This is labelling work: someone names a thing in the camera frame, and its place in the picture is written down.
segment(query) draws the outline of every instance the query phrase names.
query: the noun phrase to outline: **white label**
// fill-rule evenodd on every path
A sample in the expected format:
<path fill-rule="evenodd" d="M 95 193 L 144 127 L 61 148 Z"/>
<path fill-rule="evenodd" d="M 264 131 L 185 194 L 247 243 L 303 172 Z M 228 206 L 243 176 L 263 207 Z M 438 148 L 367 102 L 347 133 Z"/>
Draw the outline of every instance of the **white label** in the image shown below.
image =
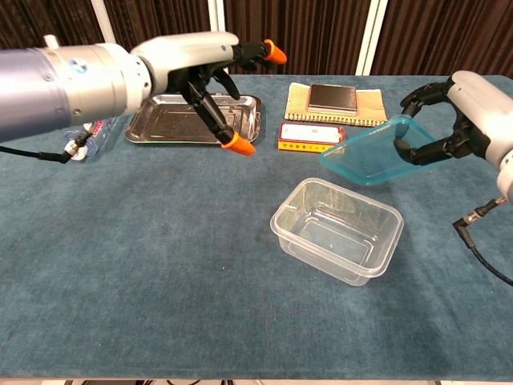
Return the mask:
<path fill-rule="evenodd" d="M 305 124 L 284 124 L 281 127 L 283 140 L 304 140 L 307 142 L 322 142 L 338 144 L 341 134 L 338 127 L 309 126 Z"/>

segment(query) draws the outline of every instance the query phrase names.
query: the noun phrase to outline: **table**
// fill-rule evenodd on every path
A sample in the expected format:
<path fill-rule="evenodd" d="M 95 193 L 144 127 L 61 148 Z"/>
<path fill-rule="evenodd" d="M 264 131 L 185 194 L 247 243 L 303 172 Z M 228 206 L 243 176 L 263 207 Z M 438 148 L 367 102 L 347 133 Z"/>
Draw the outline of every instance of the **table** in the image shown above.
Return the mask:
<path fill-rule="evenodd" d="M 85 164 L 1 154 L 0 377 L 512 380 L 513 290 L 451 227 L 498 196 L 487 162 L 362 187 L 317 155 L 277 151 L 291 82 L 381 88 L 393 116 L 408 92 L 445 78 L 234 76 L 264 105 L 251 158 L 137 146 L 121 127 Z M 511 80 L 489 79 L 513 95 Z M 437 138 L 453 121 L 447 105 L 418 115 Z M 12 143 L 62 144 L 63 132 Z M 280 249 L 269 220 L 311 176 L 402 213 L 385 275 L 354 288 Z M 509 275 L 510 223 L 504 205 L 473 226 Z"/>

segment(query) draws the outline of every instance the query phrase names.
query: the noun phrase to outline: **blue plastic lid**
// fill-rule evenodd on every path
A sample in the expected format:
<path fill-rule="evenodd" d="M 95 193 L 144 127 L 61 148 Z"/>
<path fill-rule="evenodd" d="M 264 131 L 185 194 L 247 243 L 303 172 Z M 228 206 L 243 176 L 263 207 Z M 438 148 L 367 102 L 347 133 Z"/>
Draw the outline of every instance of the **blue plastic lid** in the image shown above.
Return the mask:
<path fill-rule="evenodd" d="M 319 161 L 330 170 L 363 185 L 380 184 L 430 167 L 405 162 L 395 150 L 395 138 L 403 138 L 412 148 L 434 141 L 433 136 L 411 117 L 398 115 L 323 152 Z"/>

